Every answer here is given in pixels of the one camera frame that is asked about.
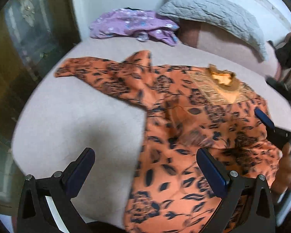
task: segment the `gray pillow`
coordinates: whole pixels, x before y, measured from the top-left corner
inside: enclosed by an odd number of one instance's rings
[[[206,22],[253,46],[267,59],[265,40],[257,19],[241,6],[227,0],[168,0],[157,12],[170,18]]]

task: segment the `bolt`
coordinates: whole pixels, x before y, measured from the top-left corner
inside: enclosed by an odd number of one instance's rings
[[[31,178],[32,178],[32,175],[31,175],[31,174],[28,174],[28,175],[25,177],[26,180],[31,180]]]
[[[236,171],[230,171],[230,175],[232,177],[237,177],[238,176],[238,172],[236,172]]]
[[[265,180],[265,176],[264,176],[263,174],[260,174],[260,175],[259,175],[259,179],[260,179],[260,180]]]
[[[62,174],[61,171],[54,172],[54,177],[55,177],[55,178],[58,178],[58,177],[61,176],[61,174]]]

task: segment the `blue gripper pad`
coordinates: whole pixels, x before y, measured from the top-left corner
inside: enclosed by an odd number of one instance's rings
[[[197,150],[196,161],[214,195],[222,199],[225,198],[227,196],[227,182],[203,150]]]
[[[78,195],[86,177],[95,163],[94,150],[91,148],[86,148],[86,150],[87,153],[85,155],[81,154],[80,157],[83,157],[81,159],[78,158],[80,160],[77,159],[78,164],[65,184],[65,192],[70,199]]]
[[[261,120],[261,122],[267,127],[272,130],[275,129],[275,125],[271,119],[258,107],[255,108],[255,116]]]

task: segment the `floral print fabric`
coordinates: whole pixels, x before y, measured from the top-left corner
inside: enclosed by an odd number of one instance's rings
[[[275,178],[279,150],[266,140],[265,126],[254,115],[257,106],[268,113],[266,101],[239,82],[237,103],[218,105],[215,99],[220,93],[207,71],[152,66],[151,53],[140,51],[121,63],[93,57],[67,59],[55,73],[56,77],[76,76],[147,111],[143,146],[124,216],[127,232],[201,230],[220,203],[196,163],[196,151],[201,147],[208,147],[228,170],[252,178],[264,174],[269,185]],[[204,79],[194,80],[191,75]],[[243,200],[227,231],[237,221]]]
[[[178,43],[174,34],[179,26],[168,17],[157,15],[152,10],[118,9],[102,14],[90,25],[90,37],[108,38],[135,36],[140,42],[156,38],[170,46]]]

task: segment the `orange patterned blouse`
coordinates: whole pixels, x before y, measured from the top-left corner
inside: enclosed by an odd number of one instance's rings
[[[215,66],[152,66],[140,51],[121,63],[94,57],[67,59],[55,73],[76,76],[101,92],[147,112],[144,141],[127,201],[124,225],[133,233],[197,233],[220,199],[196,163],[209,152],[227,169],[272,184],[279,150],[254,115],[266,101],[235,74]],[[235,224],[240,200],[226,230]]]

